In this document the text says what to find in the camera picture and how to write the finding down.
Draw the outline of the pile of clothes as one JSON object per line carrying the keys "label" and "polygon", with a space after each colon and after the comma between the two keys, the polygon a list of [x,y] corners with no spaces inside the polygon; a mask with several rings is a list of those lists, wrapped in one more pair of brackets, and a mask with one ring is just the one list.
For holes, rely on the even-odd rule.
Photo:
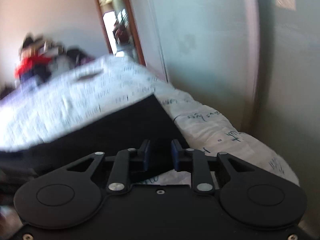
{"label": "pile of clothes", "polygon": [[32,78],[46,82],[60,74],[95,60],[79,47],[68,47],[44,36],[28,33],[19,50],[14,77],[19,83]]}

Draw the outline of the white script-print bed sheet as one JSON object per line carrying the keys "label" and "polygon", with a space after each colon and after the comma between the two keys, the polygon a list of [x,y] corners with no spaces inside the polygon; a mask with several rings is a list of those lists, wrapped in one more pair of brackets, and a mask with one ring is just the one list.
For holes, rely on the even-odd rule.
{"label": "white script-print bed sheet", "polygon": [[[85,81],[88,73],[103,74]],[[237,131],[218,110],[158,79],[126,57],[103,56],[1,103],[1,149],[16,151],[50,142],[154,95],[192,148],[228,152],[295,184],[289,164],[251,135]]]}

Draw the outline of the black pants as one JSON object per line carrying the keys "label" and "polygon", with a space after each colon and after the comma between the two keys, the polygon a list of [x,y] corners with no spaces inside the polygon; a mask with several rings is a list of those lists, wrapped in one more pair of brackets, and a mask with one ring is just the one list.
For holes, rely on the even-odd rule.
{"label": "black pants", "polygon": [[113,156],[127,148],[138,149],[144,140],[149,140],[148,170],[131,176],[131,181],[138,183],[173,170],[174,139],[183,148],[189,147],[174,121],[151,95],[52,142],[17,152],[2,151],[1,167],[32,169],[43,175],[94,152]]}

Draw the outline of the black smartphone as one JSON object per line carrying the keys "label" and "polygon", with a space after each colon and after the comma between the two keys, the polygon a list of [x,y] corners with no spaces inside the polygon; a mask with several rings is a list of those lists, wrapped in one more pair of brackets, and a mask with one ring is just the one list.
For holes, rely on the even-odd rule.
{"label": "black smartphone", "polygon": [[96,76],[99,76],[100,74],[103,74],[103,71],[88,73],[86,75],[82,75],[82,76],[78,77],[76,79],[76,82],[85,82],[85,81],[88,81],[88,80],[95,78]]}

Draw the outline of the brown wooden door frame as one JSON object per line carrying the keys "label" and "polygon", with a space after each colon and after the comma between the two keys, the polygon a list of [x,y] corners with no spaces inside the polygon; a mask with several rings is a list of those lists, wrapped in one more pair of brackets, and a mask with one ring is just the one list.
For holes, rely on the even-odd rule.
{"label": "brown wooden door frame", "polygon": [[145,66],[130,0],[97,0],[97,3],[110,54],[129,56]]}

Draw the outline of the red jacket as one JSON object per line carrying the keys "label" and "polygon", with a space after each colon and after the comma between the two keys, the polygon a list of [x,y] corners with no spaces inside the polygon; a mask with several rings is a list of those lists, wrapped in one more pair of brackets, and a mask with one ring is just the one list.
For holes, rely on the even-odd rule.
{"label": "red jacket", "polygon": [[33,68],[36,64],[47,65],[52,60],[51,57],[36,55],[24,58],[20,64],[15,68],[14,77],[18,78]]}

